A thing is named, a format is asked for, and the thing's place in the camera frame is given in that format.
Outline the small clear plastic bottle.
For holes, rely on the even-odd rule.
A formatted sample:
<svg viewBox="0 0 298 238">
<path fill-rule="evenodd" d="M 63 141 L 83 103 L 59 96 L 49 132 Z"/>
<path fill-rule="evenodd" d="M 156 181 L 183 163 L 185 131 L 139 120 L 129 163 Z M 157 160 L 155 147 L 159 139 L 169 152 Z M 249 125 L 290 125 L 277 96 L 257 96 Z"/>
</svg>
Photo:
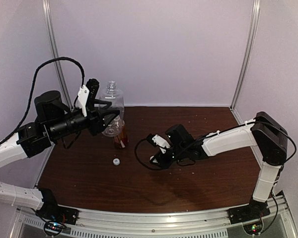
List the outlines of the small clear plastic bottle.
<svg viewBox="0 0 298 238">
<path fill-rule="evenodd" d="M 100 93 L 99 99 L 112 102 L 111 110 L 120 111 L 121 129 L 122 129 L 122 122 L 124 119 L 124 94 L 123 94 L 123 91 L 118 88 L 116 81 L 107 82 L 106 88 L 104 88 Z M 117 136 L 119 133 L 103 133 L 103 134 L 108 137 L 114 137 L 114 136 Z"/>
</svg>

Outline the large gold label drink bottle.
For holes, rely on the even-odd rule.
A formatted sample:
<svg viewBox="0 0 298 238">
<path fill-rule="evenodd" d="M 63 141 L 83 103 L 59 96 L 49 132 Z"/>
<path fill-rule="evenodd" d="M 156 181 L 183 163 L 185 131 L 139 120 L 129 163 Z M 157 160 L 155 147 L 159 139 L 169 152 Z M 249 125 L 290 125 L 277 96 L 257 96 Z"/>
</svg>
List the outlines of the large gold label drink bottle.
<svg viewBox="0 0 298 238">
<path fill-rule="evenodd" d="M 122 122 L 121 132 L 113 138 L 114 147 L 119 149 L 124 149 L 128 146 L 129 140 L 127 135 L 127 128 L 125 121 Z"/>
</svg>

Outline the white bottle cap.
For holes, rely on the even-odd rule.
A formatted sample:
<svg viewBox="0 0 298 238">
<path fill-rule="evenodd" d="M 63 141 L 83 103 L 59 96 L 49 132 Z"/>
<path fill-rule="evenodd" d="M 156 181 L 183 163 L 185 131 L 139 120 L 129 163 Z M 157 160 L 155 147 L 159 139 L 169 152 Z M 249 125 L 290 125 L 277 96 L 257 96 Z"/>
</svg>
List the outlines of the white bottle cap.
<svg viewBox="0 0 298 238">
<path fill-rule="evenodd" d="M 113 164 L 114 164 L 115 166 L 120 165 L 120 159 L 115 158 L 115 159 L 113 160 Z"/>
</svg>

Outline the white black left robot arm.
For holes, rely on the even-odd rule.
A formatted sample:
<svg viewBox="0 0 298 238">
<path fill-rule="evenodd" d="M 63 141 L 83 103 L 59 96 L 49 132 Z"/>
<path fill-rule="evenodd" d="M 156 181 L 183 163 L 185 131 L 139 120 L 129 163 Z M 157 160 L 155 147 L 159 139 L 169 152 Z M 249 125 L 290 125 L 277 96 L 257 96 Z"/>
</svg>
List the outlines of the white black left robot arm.
<svg viewBox="0 0 298 238">
<path fill-rule="evenodd" d="M 100 101 L 91 93 L 86 104 L 70 110 L 61 99 L 59 91 L 43 93 L 34 100 L 37 118 L 13 133 L 10 139 L 0 144 L 0 168 L 18 160 L 32 158 L 57 143 L 59 139 L 76 134 L 84 129 L 95 136 L 119 115 L 111 102 Z M 50 220 L 61 216 L 61 208 L 47 188 L 24 188 L 0 181 L 0 203 L 18 205 L 43 212 Z"/>
</svg>

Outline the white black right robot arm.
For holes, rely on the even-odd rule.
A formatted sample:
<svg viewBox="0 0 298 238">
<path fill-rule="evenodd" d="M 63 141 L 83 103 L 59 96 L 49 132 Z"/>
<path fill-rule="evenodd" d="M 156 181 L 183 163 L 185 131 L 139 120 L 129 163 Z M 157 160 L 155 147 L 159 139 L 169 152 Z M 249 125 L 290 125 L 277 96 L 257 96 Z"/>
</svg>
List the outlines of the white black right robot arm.
<svg viewBox="0 0 298 238">
<path fill-rule="evenodd" d="M 258 112 L 256 117 L 243 124 L 226 130 L 218 130 L 193 138 L 181 124 L 166 131 L 167 139 L 155 134 L 146 141 L 160 149 L 151 156 L 150 164 L 161 169 L 169 168 L 174 162 L 184 159 L 205 160 L 218 154 L 246 147 L 257 147 L 262 155 L 262 167 L 251 196 L 245 207 L 245 215 L 255 219 L 264 210 L 277 176 L 288 156 L 287 131 L 266 112 Z"/>
</svg>

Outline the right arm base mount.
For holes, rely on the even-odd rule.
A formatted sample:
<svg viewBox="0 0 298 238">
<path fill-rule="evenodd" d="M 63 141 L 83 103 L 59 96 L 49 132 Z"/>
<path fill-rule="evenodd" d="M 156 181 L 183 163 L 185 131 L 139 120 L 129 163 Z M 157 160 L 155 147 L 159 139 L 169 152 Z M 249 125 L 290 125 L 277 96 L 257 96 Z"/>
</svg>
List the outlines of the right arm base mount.
<svg viewBox="0 0 298 238">
<path fill-rule="evenodd" d="M 246 223 L 243 225 L 243 229 L 248 235 L 253 237 L 264 234 L 273 225 L 279 212 L 273 189 L 271 189 L 269 196 L 273 199 L 276 205 L 276 212 L 270 224 L 264 225 L 263 222 L 263 217 L 271 214 L 268 202 L 258 202 L 253 198 L 250 199 L 247 205 L 228 209 L 227 213 L 230 223 Z"/>
</svg>

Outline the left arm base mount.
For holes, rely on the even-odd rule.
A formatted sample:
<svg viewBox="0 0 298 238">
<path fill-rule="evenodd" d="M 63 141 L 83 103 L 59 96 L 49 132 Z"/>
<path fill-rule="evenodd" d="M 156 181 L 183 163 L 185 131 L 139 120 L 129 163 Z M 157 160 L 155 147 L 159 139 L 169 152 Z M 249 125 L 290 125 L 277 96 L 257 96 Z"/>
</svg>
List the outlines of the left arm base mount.
<svg viewBox="0 0 298 238">
<path fill-rule="evenodd" d="M 49 237 L 58 236 L 68 225 L 75 225 L 79 211 L 75 208 L 60 206 L 53 192 L 48 188 L 38 189 L 42 195 L 43 205 L 33 210 L 43 222 L 43 231 Z"/>
</svg>

